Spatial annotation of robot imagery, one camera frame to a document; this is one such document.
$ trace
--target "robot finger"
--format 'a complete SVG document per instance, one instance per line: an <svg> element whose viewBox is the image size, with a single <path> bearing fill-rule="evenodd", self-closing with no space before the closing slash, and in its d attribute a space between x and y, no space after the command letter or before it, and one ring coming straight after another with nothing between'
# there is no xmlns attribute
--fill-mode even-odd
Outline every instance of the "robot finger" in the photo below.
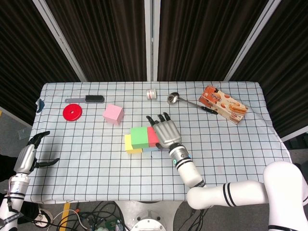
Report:
<svg viewBox="0 0 308 231"><path fill-rule="evenodd" d="M165 118L166 118L166 121L171 120L171 119L170 119L170 116L167 114L167 112L164 112L164 116L165 116Z"/></svg>
<svg viewBox="0 0 308 231"><path fill-rule="evenodd" d="M155 124L154 120L150 116L147 115L146 118L150 122L151 126L153 126Z"/></svg>
<svg viewBox="0 0 308 231"><path fill-rule="evenodd" d="M160 122L165 122L166 121L165 118L161 114L158 115L158 118L160 119Z"/></svg>

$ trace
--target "red disc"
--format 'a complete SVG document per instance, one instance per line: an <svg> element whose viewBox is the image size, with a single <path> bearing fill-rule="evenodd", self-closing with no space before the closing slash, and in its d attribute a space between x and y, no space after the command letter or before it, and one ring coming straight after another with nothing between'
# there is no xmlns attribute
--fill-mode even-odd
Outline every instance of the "red disc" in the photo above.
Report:
<svg viewBox="0 0 308 231"><path fill-rule="evenodd" d="M63 117L68 121L78 120L81 117L82 109L78 104L72 103L63 110Z"/></svg>

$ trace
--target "snack box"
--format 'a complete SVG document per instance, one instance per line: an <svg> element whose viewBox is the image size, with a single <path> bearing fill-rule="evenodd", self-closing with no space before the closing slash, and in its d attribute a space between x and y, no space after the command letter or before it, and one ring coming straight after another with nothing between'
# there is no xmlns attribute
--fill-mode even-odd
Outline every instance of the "snack box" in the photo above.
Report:
<svg viewBox="0 0 308 231"><path fill-rule="evenodd" d="M199 98L199 102L217 111L218 114L232 121L234 124L241 121L248 109L231 96L210 85L205 88Z"/></svg>

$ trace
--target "yellow cube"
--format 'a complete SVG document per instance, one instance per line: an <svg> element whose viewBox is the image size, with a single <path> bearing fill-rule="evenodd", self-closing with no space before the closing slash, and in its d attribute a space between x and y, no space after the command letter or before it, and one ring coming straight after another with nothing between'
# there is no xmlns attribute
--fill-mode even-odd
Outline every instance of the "yellow cube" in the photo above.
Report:
<svg viewBox="0 0 308 231"><path fill-rule="evenodd" d="M131 135L125 135L125 151L129 154L142 153L142 148L133 149L131 146Z"/></svg>

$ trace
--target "green cube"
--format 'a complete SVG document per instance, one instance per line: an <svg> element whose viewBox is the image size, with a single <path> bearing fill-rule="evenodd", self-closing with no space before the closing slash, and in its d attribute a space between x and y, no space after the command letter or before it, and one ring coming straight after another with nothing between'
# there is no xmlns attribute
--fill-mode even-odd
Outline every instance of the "green cube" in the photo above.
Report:
<svg viewBox="0 0 308 231"><path fill-rule="evenodd" d="M148 128L131 128L131 146L133 149L136 148L148 148L149 140L148 140Z"/></svg>

